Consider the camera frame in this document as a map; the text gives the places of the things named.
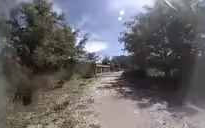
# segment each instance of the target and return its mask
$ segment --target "sky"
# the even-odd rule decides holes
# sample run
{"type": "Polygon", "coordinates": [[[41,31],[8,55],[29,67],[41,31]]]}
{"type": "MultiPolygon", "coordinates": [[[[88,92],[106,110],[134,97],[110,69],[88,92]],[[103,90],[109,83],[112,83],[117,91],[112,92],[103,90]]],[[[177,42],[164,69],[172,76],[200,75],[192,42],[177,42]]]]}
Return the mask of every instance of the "sky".
{"type": "Polygon", "coordinates": [[[152,0],[54,0],[53,10],[64,13],[67,22],[81,34],[88,33],[88,52],[102,55],[126,54],[118,42],[125,21],[143,11],[152,0]]]}

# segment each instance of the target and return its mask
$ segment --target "tree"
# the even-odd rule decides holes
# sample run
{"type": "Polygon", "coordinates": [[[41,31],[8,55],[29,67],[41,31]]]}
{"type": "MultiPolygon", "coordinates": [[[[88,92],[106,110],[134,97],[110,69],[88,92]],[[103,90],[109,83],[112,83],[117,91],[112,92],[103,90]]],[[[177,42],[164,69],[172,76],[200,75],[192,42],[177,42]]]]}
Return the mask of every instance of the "tree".
{"type": "Polygon", "coordinates": [[[102,64],[103,65],[110,65],[110,57],[109,56],[105,56],[104,59],[102,60],[102,64]]]}
{"type": "Polygon", "coordinates": [[[95,52],[87,53],[86,55],[87,61],[97,62],[99,59],[100,57],[95,52]]]}
{"type": "Polygon", "coordinates": [[[205,1],[171,4],[157,0],[146,13],[126,23],[128,31],[120,41],[139,68],[157,68],[168,77],[178,76],[181,87],[187,88],[198,58],[205,56],[205,1]]]}
{"type": "Polygon", "coordinates": [[[11,11],[9,44],[20,63],[34,71],[67,66],[76,55],[76,32],[45,0],[22,3],[11,11]]]}

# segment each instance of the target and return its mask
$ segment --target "dirt road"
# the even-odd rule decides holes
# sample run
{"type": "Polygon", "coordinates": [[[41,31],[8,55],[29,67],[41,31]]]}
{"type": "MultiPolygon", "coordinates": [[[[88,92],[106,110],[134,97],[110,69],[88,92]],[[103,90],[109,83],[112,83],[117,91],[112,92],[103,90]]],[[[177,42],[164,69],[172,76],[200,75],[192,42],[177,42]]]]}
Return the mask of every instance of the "dirt road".
{"type": "Polygon", "coordinates": [[[169,108],[135,91],[122,72],[74,80],[45,92],[32,112],[8,116],[12,128],[205,128],[205,108],[187,104],[169,108]]]}
{"type": "MultiPolygon", "coordinates": [[[[121,73],[103,75],[89,86],[85,100],[93,101],[92,113],[88,116],[91,123],[95,122],[91,125],[93,128],[205,128],[205,109],[188,105],[169,110],[165,102],[139,107],[150,99],[133,100],[113,87],[121,73]]],[[[123,87],[122,90],[134,96],[130,88],[123,87]]]]}

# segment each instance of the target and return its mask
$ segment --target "small building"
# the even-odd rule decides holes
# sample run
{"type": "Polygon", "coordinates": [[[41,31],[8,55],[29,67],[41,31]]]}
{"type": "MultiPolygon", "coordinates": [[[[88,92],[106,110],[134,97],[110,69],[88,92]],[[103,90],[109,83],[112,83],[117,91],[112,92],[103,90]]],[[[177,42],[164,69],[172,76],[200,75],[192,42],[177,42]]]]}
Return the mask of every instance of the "small building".
{"type": "Polygon", "coordinates": [[[110,72],[110,66],[109,65],[100,65],[96,64],[95,72],[96,74],[110,72]]]}

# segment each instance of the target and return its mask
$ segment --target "roof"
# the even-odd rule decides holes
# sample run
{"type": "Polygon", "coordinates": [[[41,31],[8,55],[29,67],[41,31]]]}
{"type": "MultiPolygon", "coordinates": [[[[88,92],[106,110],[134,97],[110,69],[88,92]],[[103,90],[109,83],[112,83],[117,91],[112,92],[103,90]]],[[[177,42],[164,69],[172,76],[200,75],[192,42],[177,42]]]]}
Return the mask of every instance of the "roof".
{"type": "Polygon", "coordinates": [[[97,67],[101,67],[101,68],[110,68],[109,65],[101,65],[101,64],[97,64],[96,66],[97,66],[97,67]]]}

